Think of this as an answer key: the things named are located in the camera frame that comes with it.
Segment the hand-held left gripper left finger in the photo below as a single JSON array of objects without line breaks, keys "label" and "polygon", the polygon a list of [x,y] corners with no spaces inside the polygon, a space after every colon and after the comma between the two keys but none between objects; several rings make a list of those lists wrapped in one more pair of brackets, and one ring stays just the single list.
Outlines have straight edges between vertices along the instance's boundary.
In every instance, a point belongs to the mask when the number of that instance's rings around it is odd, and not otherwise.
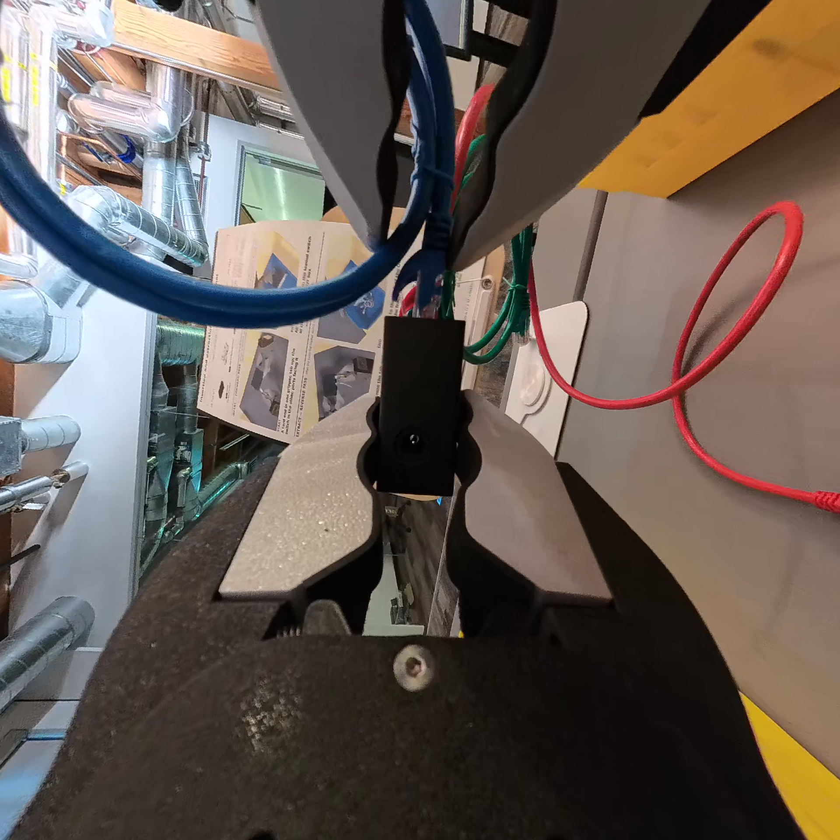
[{"label": "hand-held left gripper left finger", "polygon": [[367,476],[378,408],[363,396],[280,456],[218,588],[221,599],[274,602],[293,623],[335,603],[362,635],[383,572],[382,504]]}]

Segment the silver round air duct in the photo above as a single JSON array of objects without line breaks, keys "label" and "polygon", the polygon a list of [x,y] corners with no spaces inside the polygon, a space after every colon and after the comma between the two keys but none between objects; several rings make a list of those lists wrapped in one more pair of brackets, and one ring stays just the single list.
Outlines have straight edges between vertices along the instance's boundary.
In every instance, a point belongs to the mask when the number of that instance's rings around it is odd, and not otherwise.
[{"label": "silver round air duct", "polygon": [[84,638],[94,621],[89,602],[62,596],[2,640],[1,712],[60,655]]}]

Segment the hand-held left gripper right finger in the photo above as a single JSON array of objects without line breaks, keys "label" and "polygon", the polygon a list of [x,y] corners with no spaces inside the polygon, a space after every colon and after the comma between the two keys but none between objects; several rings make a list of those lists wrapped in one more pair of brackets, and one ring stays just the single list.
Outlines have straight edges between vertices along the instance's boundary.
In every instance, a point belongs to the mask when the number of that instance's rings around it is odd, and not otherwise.
[{"label": "hand-held left gripper right finger", "polygon": [[553,457],[474,391],[462,393],[449,579],[466,636],[528,636],[555,606],[613,603]]}]

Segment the black network switch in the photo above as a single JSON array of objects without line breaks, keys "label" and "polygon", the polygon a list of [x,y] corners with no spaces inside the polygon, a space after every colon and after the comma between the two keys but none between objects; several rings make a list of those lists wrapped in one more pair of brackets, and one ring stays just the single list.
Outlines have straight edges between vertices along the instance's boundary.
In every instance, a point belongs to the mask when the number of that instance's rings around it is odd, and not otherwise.
[{"label": "black network switch", "polygon": [[380,491],[453,494],[465,326],[462,320],[385,319],[376,435]]}]

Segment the yellow plastic bin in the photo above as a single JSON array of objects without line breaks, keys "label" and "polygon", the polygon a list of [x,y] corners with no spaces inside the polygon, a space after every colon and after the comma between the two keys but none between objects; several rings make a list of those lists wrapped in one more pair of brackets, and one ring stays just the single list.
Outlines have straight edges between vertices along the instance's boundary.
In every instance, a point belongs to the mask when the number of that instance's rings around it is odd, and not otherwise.
[{"label": "yellow plastic bin", "polygon": [[763,761],[808,839],[839,838],[839,779],[741,695]]},{"label": "yellow plastic bin", "polygon": [[667,198],[839,88],[839,2],[772,1],[580,183]]}]

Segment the white stand base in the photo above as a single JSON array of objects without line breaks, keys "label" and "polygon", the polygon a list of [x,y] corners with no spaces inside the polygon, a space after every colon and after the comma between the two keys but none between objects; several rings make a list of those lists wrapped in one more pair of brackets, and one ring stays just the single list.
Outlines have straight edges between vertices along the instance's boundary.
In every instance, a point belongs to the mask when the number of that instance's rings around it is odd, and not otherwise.
[{"label": "white stand base", "polygon": [[[561,376],[574,382],[585,338],[589,310],[574,301],[540,312],[543,336],[549,356]],[[509,387],[502,408],[514,422],[535,437],[555,456],[560,445],[571,399],[552,379],[545,367],[533,327],[511,362]]]}]

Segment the bundle of silver insulated pipes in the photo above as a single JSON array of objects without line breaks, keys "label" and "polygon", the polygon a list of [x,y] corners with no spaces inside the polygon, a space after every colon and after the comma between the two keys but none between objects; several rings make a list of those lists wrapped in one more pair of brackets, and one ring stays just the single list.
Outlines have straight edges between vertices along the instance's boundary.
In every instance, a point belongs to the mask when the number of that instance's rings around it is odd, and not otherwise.
[{"label": "bundle of silver insulated pipes", "polygon": [[[92,286],[110,290],[137,256],[204,266],[209,246],[190,163],[193,98],[182,74],[153,65],[147,88],[63,84],[59,53],[109,47],[111,2],[2,2],[2,361],[78,356]],[[58,172],[60,135],[99,141],[107,161],[139,170],[143,204]]]}]

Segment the printed instruction sheet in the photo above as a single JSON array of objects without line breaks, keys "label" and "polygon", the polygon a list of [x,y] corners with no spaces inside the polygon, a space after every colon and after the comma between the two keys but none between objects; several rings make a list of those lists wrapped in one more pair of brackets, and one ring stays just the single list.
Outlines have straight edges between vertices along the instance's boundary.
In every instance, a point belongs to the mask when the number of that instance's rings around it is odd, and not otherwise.
[{"label": "printed instruction sheet", "polygon": [[[244,328],[207,327],[198,409],[289,445],[352,403],[378,397],[385,319],[401,302],[393,289],[423,243],[422,230],[396,268],[335,311],[260,313]],[[350,224],[278,220],[220,230],[215,256],[215,286],[275,298],[355,270],[371,252]]]}]

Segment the glass partition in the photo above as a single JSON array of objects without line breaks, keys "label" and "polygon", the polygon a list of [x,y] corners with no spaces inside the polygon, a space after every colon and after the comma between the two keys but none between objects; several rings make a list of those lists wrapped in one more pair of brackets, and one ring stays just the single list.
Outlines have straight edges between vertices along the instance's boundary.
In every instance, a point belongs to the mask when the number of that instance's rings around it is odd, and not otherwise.
[{"label": "glass partition", "polygon": [[200,411],[204,340],[203,327],[157,319],[137,582],[200,518],[285,448]]}]

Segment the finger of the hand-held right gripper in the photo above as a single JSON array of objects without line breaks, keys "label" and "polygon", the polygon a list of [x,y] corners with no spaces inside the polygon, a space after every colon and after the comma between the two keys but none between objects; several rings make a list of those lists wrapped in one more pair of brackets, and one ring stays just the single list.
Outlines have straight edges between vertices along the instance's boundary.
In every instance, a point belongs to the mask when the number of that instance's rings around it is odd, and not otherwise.
[{"label": "finger of the hand-held right gripper", "polygon": [[488,102],[485,143],[455,210],[450,268],[466,268],[537,220],[635,129],[707,6],[532,3]]},{"label": "finger of the hand-held right gripper", "polygon": [[387,238],[413,54],[400,1],[257,1],[255,24],[327,187],[368,248]]}]

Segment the grey metal pole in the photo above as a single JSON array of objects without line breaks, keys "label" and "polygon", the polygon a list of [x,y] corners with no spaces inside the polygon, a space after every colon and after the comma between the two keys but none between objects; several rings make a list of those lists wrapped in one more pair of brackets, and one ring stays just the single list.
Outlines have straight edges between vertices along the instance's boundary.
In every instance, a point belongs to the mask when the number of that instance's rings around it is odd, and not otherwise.
[{"label": "grey metal pole", "polygon": [[584,246],[581,255],[581,263],[578,275],[572,292],[572,302],[582,301],[592,271],[592,262],[595,255],[597,240],[602,228],[602,221],[606,210],[608,192],[598,190],[595,192],[592,214],[587,228]]}]

